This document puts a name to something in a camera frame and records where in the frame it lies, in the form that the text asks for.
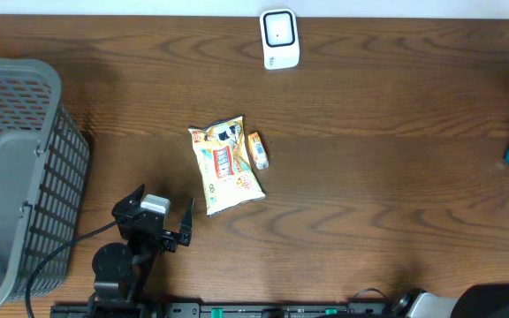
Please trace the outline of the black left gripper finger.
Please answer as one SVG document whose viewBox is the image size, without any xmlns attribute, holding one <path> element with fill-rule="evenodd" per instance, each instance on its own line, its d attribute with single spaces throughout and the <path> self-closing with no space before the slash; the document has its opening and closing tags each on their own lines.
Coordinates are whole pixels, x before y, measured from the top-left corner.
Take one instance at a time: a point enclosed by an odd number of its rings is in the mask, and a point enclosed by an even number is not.
<svg viewBox="0 0 509 318">
<path fill-rule="evenodd" d="M 194 200 L 190 200 L 179 228 L 179 244 L 189 246 L 192 238 Z"/>
<path fill-rule="evenodd" d="M 141 184 L 132 193 L 119 201 L 113 207 L 113 216 L 135 216 L 141 211 L 141 200 L 144 195 L 145 185 Z"/>
</svg>

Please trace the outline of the yellow snack bag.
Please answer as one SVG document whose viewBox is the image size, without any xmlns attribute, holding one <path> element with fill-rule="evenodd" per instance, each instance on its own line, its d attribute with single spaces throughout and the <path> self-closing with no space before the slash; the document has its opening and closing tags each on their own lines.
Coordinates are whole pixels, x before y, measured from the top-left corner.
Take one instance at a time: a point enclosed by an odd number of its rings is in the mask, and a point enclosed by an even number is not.
<svg viewBox="0 0 509 318">
<path fill-rule="evenodd" d="M 215 216 L 266 194 L 250 164 L 243 117 L 189 127 L 192 147 L 201 173 L 208 216 Z"/>
</svg>

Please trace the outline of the small orange white carton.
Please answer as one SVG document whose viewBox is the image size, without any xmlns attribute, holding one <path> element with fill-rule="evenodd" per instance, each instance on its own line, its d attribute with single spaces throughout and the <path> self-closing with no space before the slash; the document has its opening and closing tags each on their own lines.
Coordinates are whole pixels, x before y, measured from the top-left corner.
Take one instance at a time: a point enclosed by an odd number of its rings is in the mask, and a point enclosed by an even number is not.
<svg viewBox="0 0 509 318">
<path fill-rule="evenodd" d="M 258 132 L 252 132 L 247 137 L 250 154 L 254 160 L 254 165 L 258 170 L 265 170 L 270 166 L 268 155 L 262 144 L 262 139 Z"/>
</svg>

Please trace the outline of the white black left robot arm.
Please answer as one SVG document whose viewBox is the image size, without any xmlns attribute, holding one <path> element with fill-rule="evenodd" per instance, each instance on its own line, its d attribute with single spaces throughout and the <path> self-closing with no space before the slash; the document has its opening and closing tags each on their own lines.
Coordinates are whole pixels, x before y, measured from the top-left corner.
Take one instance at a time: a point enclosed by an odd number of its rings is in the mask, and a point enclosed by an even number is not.
<svg viewBox="0 0 509 318">
<path fill-rule="evenodd" d="M 189 202 L 179 230 L 169 231 L 164 225 L 171 202 L 144 192 L 140 185 L 116 203 L 111 214 L 124 241 L 101 247 L 92 260 L 95 293 L 103 302 L 138 301 L 156 258 L 191 243 L 194 201 Z"/>
</svg>

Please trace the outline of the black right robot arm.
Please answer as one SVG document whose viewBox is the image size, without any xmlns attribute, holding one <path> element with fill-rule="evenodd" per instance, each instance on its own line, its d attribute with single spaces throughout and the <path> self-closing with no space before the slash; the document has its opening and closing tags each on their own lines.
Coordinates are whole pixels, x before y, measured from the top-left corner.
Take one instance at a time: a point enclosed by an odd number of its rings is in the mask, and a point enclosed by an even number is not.
<svg viewBox="0 0 509 318">
<path fill-rule="evenodd" d="M 406 318 L 509 318 L 509 283 L 476 284 L 458 298 L 413 289 L 393 302 L 391 312 Z"/>
</svg>

